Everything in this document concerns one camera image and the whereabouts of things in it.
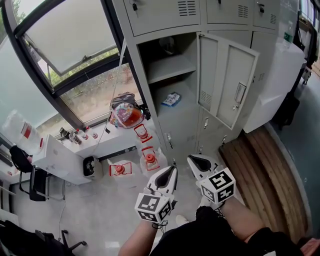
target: blue floor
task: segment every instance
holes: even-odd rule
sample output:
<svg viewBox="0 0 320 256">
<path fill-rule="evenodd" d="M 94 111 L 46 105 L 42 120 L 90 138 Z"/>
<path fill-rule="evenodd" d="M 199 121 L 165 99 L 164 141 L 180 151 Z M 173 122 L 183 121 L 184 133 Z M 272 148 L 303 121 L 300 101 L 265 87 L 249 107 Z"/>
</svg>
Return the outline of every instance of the blue floor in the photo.
<svg viewBox="0 0 320 256">
<path fill-rule="evenodd" d="M 272 125 L 291 155 L 308 197 L 313 235 L 320 238 L 320 78 L 312 74 L 299 85 L 300 105 L 290 126 L 280 131 Z"/>
</svg>

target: small bottle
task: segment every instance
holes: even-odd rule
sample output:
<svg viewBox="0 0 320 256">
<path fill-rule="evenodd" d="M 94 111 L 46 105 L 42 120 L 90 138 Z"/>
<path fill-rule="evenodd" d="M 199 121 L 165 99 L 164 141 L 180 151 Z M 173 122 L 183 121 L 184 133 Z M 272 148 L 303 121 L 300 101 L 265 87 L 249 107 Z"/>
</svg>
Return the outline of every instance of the small bottle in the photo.
<svg viewBox="0 0 320 256">
<path fill-rule="evenodd" d="M 79 139 L 79 137 L 78 137 L 73 131 L 70 132 L 69 138 L 70 138 L 71 140 L 73 140 L 73 141 L 74 141 L 76 144 L 78 144 L 78 145 L 82 144 L 82 140 Z"/>
<path fill-rule="evenodd" d="M 60 135 L 61 137 L 65 138 L 66 140 L 69 140 L 71 142 L 74 142 L 72 139 L 70 139 L 70 133 L 65 130 L 63 127 L 60 128 Z"/>
<path fill-rule="evenodd" d="M 98 138 L 98 134 L 95 133 L 92 129 L 90 129 L 89 126 L 86 127 L 86 131 L 87 131 L 94 139 L 97 139 L 97 138 Z"/>
<path fill-rule="evenodd" d="M 84 140 L 89 139 L 89 136 L 88 136 L 87 134 L 85 134 L 82 130 L 76 129 L 76 132 L 77 132 Z"/>
<path fill-rule="evenodd" d="M 284 32 L 284 37 L 283 37 L 283 46 L 285 49 L 289 49 L 293 39 L 294 39 L 294 26 L 293 23 L 291 21 L 288 22 L 288 27 L 286 32 Z"/>
</svg>

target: locker shelf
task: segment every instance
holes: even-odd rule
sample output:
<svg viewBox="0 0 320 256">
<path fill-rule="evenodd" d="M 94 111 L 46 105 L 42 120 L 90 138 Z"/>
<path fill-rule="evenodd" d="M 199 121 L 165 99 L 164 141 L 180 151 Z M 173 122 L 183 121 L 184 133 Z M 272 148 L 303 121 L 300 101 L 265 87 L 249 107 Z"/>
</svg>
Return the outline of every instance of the locker shelf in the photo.
<svg viewBox="0 0 320 256">
<path fill-rule="evenodd" d="M 195 65 L 182 54 L 178 54 L 151 62 L 146 73 L 148 84 L 153 84 L 195 70 Z"/>
<path fill-rule="evenodd" d="M 168 94 L 176 92 L 181 95 L 180 102 L 173 107 L 162 105 Z M 184 81 L 178 81 L 173 84 L 160 87 L 153 92 L 153 102 L 155 104 L 158 117 L 165 115 L 173 115 L 175 113 L 184 111 L 190 107 L 197 105 L 196 96 L 191 92 Z"/>
</svg>

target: sneaker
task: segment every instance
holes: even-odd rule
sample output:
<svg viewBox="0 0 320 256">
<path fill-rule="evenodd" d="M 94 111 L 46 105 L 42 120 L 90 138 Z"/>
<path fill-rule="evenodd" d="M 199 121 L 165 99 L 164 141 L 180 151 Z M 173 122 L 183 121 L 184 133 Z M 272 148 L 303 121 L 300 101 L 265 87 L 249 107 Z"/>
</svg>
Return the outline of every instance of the sneaker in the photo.
<svg viewBox="0 0 320 256">
<path fill-rule="evenodd" d="M 184 224 L 187 224 L 189 223 L 190 221 L 186 219 L 186 217 L 182 216 L 182 215 L 177 215 L 175 217 L 175 222 L 177 224 L 178 227 L 181 227 L 182 225 Z"/>
<path fill-rule="evenodd" d="M 201 202 L 200 202 L 198 208 L 200 208 L 201 206 L 208 206 L 209 207 L 210 205 L 211 205 L 211 201 L 208 198 L 206 198 L 205 196 L 202 196 Z"/>
</svg>

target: locker vent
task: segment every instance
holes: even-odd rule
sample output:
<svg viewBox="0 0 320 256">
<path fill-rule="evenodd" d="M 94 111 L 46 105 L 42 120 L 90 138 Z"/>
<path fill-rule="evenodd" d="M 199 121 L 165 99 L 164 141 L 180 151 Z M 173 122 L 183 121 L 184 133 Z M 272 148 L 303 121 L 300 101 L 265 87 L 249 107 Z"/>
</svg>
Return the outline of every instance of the locker vent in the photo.
<svg viewBox="0 0 320 256">
<path fill-rule="evenodd" d="M 238 5 L 238 17 L 248 18 L 248 6 Z"/>
<path fill-rule="evenodd" d="M 265 77 L 265 73 L 261 73 L 259 75 L 258 81 L 262 81 L 264 79 L 264 77 Z"/>
<path fill-rule="evenodd" d="M 276 15 L 271 14 L 270 23 L 271 24 L 276 24 L 277 23 L 277 16 Z"/>
<path fill-rule="evenodd" d="M 205 93 L 203 90 L 200 94 L 200 100 L 202 100 L 204 103 L 207 103 L 209 106 L 211 106 L 211 96 L 207 93 Z"/>
<path fill-rule="evenodd" d="M 196 1 L 178 1 L 179 16 L 197 15 Z"/>
</svg>

